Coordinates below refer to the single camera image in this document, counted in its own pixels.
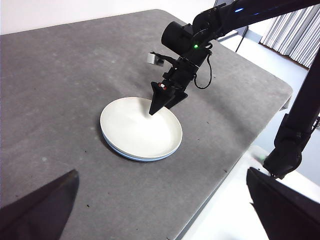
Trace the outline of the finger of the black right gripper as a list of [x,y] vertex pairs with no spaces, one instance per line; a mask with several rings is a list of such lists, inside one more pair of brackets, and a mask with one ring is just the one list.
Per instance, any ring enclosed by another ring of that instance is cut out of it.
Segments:
[[174,98],[175,90],[161,82],[157,83],[152,81],[150,84],[153,90],[153,95],[149,114],[154,115]]
[[184,91],[166,91],[165,95],[168,98],[167,103],[164,105],[167,109],[171,109],[188,97],[188,94]]

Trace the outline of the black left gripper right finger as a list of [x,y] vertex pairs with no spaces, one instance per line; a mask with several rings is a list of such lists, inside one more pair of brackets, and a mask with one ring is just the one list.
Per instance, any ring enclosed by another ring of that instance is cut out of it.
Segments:
[[252,206],[270,240],[318,240],[320,204],[250,167],[246,184]]

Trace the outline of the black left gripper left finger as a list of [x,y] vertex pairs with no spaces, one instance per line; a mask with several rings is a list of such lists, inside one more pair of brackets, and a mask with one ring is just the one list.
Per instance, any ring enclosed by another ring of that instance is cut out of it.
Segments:
[[60,239],[79,188],[75,169],[0,209],[2,240]]

